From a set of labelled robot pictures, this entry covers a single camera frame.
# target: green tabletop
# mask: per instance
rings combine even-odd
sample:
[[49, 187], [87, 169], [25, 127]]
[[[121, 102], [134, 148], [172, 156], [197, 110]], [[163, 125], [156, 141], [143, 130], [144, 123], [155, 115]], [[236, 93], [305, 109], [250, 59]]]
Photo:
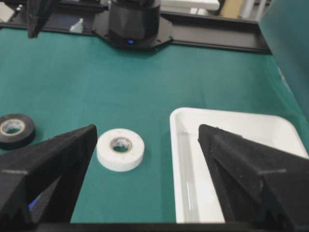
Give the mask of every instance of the green tabletop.
[[308, 8], [308, 0], [273, 0], [259, 25], [309, 120]]
[[145, 142], [142, 163], [126, 173], [94, 152], [72, 222], [175, 221], [169, 115], [179, 107], [278, 115], [309, 149], [309, 123], [270, 55], [176, 45], [140, 53], [2, 29], [0, 57], [0, 115], [30, 116], [34, 143], [91, 123], [98, 135], [126, 128]]

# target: black metal rail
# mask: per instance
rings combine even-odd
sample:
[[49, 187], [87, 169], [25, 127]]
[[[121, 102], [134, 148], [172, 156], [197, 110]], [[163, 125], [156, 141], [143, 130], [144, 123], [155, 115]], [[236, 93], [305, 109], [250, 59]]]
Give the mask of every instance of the black metal rail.
[[[25, 0], [5, 2], [12, 8], [19, 4], [26, 5]], [[106, 5], [96, 0], [62, 1], [43, 30], [71, 33], [71, 25], [83, 18], [84, 31], [79, 35], [95, 36], [92, 33], [94, 16], [107, 9]], [[0, 23], [0, 28], [27, 29], [26, 14], [27, 6], [16, 13], [10, 22]], [[256, 22], [171, 12], [161, 12], [161, 15], [173, 23], [173, 44], [271, 53]]]

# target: tape roll core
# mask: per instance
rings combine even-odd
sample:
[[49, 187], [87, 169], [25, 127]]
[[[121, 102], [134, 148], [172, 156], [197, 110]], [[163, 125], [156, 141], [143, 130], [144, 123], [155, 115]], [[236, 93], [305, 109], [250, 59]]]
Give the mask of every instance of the tape roll core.
[[25, 130], [25, 123], [17, 118], [12, 118], [4, 121], [0, 125], [0, 132], [6, 136], [16, 136]]
[[135, 132], [113, 129], [103, 133], [97, 143], [97, 157], [107, 169], [126, 172], [136, 168], [143, 159], [144, 142]]

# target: white object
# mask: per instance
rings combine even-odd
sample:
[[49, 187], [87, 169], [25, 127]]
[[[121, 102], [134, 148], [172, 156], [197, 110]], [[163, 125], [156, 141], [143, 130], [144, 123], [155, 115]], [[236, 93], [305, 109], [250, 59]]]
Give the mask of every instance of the white object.
[[224, 217], [197, 141], [207, 124], [308, 158], [294, 126], [278, 116], [179, 108], [170, 115], [177, 223], [222, 223]]
[[260, 5], [259, 5], [259, 8], [257, 9], [257, 13], [256, 13], [256, 16], [255, 16], [256, 21], [259, 21], [262, 18], [263, 11], [264, 11], [264, 8], [265, 8], [265, 5], [266, 5], [266, 1], [267, 0], [261, 0], [260, 1]]
[[[12, 118], [4, 121], [0, 125], [0, 133], [5, 136], [16, 136], [25, 130], [25, 123], [17, 118]], [[17, 130], [15, 133], [8, 133], [10, 130]]]
[[15, 11], [5, 5], [4, 2], [0, 2], [0, 22], [8, 22], [14, 13]]
[[[126, 151], [115, 151], [115, 147], [124, 147]], [[97, 156], [99, 162], [107, 169], [126, 172], [140, 164], [144, 148], [144, 141], [137, 133], [127, 129], [113, 129], [98, 139]]]
[[73, 33], [82, 33], [83, 30], [84, 30], [84, 19], [83, 18], [80, 18], [79, 21], [73, 26], [71, 26], [70, 28], [70, 32], [73, 32]]
[[254, 6], [255, 0], [244, 0], [239, 10], [239, 16], [242, 18], [249, 18]]
[[161, 6], [203, 8], [216, 11], [220, 7], [218, 0], [161, 0]]
[[100, 0], [101, 4], [109, 4], [111, 3], [111, 0]]
[[183, 8], [183, 7], [171, 7], [171, 6], [161, 6], [161, 11], [177, 12], [183, 14], [191, 15], [208, 15], [208, 11], [205, 9], [198, 8]]

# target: table surface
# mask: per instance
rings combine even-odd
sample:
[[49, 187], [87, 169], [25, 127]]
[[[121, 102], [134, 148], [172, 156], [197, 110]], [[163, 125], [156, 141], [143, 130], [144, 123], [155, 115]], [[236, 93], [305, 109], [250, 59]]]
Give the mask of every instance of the table surface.
[[33, 143], [91, 123], [98, 135], [127, 128], [145, 142], [142, 163], [126, 173], [103, 168], [94, 152], [72, 222], [175, 221], [169, 115], [179, 107], [281, 116], [309, 151], [309, 123], [271, 55], [177, 45], [130, 52], [96, 37], [30, 40], [14, 29], [0, 30], [0, 53], [0, 115], [30, 116]]
[[259, 22], [267, 44], [277, 58], [280, 69], [295, 98], [309, 120], [309, 1], [273, 0]]

